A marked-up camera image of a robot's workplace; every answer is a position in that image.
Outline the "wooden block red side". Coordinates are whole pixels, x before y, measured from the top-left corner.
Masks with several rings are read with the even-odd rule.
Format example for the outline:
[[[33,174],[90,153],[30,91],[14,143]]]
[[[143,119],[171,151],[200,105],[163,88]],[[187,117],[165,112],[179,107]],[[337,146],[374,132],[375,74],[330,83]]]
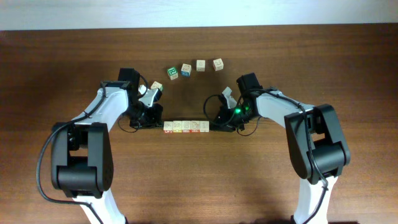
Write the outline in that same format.
[[[174,122],[173,121],[164,121],[164,133],[173,133]]]

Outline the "wooden block yellow side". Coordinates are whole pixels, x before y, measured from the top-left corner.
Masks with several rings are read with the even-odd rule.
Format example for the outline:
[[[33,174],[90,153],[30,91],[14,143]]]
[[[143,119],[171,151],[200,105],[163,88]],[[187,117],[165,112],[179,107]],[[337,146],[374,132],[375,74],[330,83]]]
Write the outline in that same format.
[[[172,131],[174,133],[181,133],[182,132],[182,121],[173,121]]]

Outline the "wooden block red edge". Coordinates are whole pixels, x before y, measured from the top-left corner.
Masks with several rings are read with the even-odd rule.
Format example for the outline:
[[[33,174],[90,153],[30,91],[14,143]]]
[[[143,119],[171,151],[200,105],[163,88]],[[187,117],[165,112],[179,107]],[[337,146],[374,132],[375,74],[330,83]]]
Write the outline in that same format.
[[[191,132],[191,121],[182,121],[182,132],[183,133]]]

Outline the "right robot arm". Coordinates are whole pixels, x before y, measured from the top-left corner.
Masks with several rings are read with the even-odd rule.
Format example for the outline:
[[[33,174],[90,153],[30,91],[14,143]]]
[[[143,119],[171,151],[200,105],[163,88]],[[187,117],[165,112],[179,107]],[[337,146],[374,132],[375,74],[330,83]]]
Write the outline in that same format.
[[[351,153],[332,105],[308,105],[285,96],[280,90],[264,88],[254,73],[239,77],[238,99],[225,88],[212,131],[241,133],[252,119],[269,119],[286,132],[289,156],[300,179],[298,205],[292,223],[327,223],[331,191]]]

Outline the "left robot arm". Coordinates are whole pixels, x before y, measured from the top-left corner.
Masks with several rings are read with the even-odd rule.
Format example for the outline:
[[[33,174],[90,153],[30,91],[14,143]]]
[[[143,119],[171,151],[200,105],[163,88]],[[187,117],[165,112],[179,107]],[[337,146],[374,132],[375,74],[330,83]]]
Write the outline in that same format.
[[[127,223],[111,191],[114,175],[109,132],[122,116],[134,131],[162,125],[162,87],[121,68],[116,81],[100,83],[96,97],[76,118],[57,123],[50,138],[51,180],[91,223]]]

